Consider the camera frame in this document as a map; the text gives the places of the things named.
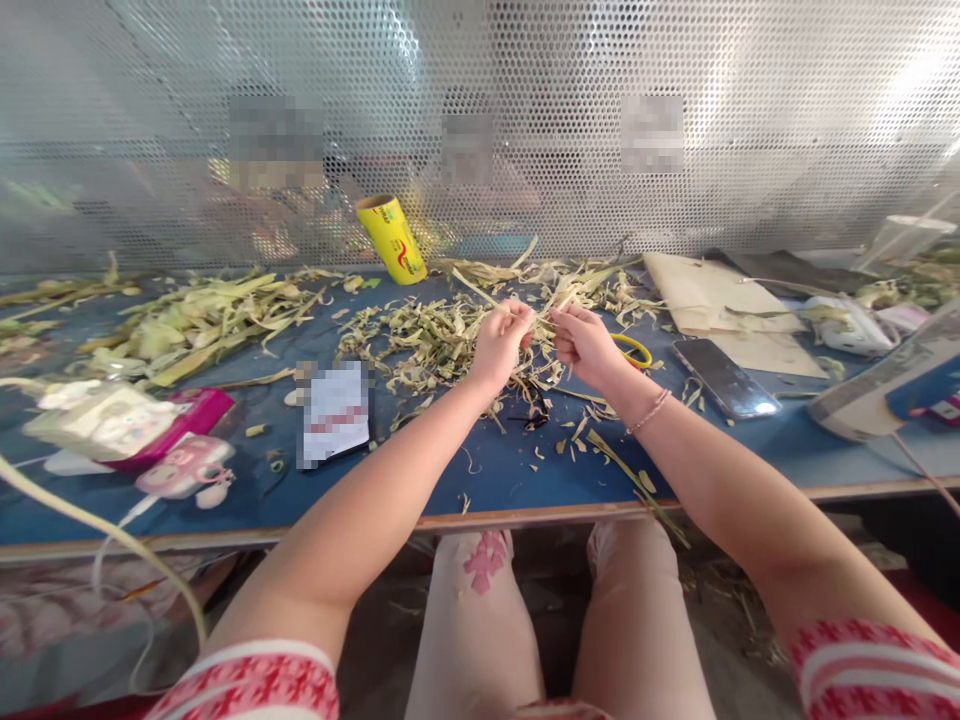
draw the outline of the table edge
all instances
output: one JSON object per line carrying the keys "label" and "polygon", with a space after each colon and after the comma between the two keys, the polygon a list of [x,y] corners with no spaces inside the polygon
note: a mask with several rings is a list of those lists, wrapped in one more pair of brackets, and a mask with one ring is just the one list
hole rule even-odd
{"label": "table edge", "polygon": [[[960,476],[940,478],[940,481],[945,487],[960,489]],[[814,502],[935,492],[935,488],[930,482],[922,478],[859,485],[802,488],[802,490]],[[661,503],[661,505],[667,510],[676,510],[680,507],[679,503],[673,499]],[[640,517],[645,512],[646,510],[637,502],[616,502],[527,508],[524,510],[493,510],[471,512],[465,515],[460,513],[454,515],[426,515],[417,521],[414,532],[442,534],[444,532],[471,532],[492,528],[514,529],[531,525],[554,525],[565,522],[597,522],[599,520]],[[140,540],[154,552],[235,550],[238,548],[253,550],[276,544],[288,529],[286,527],[273,527],[213,533],[145,535],[141,536]],[[98,540],[8,545],[0,548],[0,565],[36,560],[53,561],[92,557],[99,546],[100,541]],[[110,554],[123,555],[128,553],[123,548],[116,547],[115,552]]]}

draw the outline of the person's right hand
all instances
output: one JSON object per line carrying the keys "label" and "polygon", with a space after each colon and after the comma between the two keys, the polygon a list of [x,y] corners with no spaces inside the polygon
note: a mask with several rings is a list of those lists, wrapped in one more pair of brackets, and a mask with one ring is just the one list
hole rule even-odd
{"label": "person's right hand", "polygon": [[553,341],[557,358],[601,394],[618,376],[633,370],[596,313],[571,304],[560,311],[551,310],[550,320],[557,326]]}

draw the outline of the yellow scissors handle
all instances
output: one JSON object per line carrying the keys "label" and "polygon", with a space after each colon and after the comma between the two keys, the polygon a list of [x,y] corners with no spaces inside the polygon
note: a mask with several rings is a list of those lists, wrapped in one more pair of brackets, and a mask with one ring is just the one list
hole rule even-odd
{"label": "yellow scissors handle", "polygon": [[613,338],[614,342],[625,343],[640,352],[640,355],[643,357],[642,360],[637,360],[635,358],[632,358],[622,350],[620,351],[621,353],[623,353],[623,356],[627,359],[627,362],[629,362],[635,368],[639,370],[646,370],[648,367],[650,367],[653,364],[653,357],[650,355],[650,351],[647,350],[643,345],[641,345],[639,342],[637,342],[633,338],[628,338],[626,335],[617,335],[616,333],[610,333],[610,337]]}

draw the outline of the yellow plastic wrap roll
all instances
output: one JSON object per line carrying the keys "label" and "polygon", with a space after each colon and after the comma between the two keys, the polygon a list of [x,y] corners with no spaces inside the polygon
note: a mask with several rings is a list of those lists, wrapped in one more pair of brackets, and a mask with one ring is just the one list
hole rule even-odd
{"label": "yellow plastic wrap roll", "polygon": [[427,276],[427,266],[397,198],[393,195],[364,198],[357,203],[357,217],[398,285],[413,285]]}

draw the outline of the finger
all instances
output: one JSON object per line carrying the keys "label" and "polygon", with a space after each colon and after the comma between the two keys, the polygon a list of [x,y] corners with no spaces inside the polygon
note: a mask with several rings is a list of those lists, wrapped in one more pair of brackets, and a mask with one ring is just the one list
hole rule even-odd
{"label": "finger", "polygon": [[499,310],[494,310],[480,326],[480,334],[487,337],[500,337],[503,335],[503,330],[507,323],[511,320],[512,317],[510,315],[500,312]]}
{"label": "finger", "polygon": [[533,320],[536,315],[533,312],[533,308],[529,305],[524,305],[519,301],[512,301],[517,303],[517,309],[515,311],[515,316],[513,322],[506,327],[506,332],[504,335],[509,335],[512,338],[515,338],[519,343],[527,332],[530,331],[530,326],[533,325]]}
{"label": "finger", "polygon": [[595,312],[590,312],[579,303],[570,303],[565,310],[569,315],[573,315],[578,320],[582,320],[588,325],[603,325],[603,320]]}
{"label": "finger", "polygon": [[524,302],[520,302],[516,298],[508,298],[504,300],[502,303],[500,303],[500,307],[509,310],[511,315],[522,315],[524,308],[527,308],[533,312],[533,308]]}
{"label": "finger", "polygon": [[572,340],[554,340],[554,346],[557,348],[557,352],[566,352],[572,353],[576,350],[576,346],[573,344]]}
{"label": "finger", "polygon": [[571,337],[575,337],[577,333],[586,330],[587,323],[580,318],[564,311],[554,310],[551,315],[551,319],[557,324],[557,327],[562,328],[570,333]]}
{"label": "finger", "polygon": [[557,350],[557,360],[562,362],[564,365],[576,365],[580,362],[580,356],[575,352],[560,352]]}

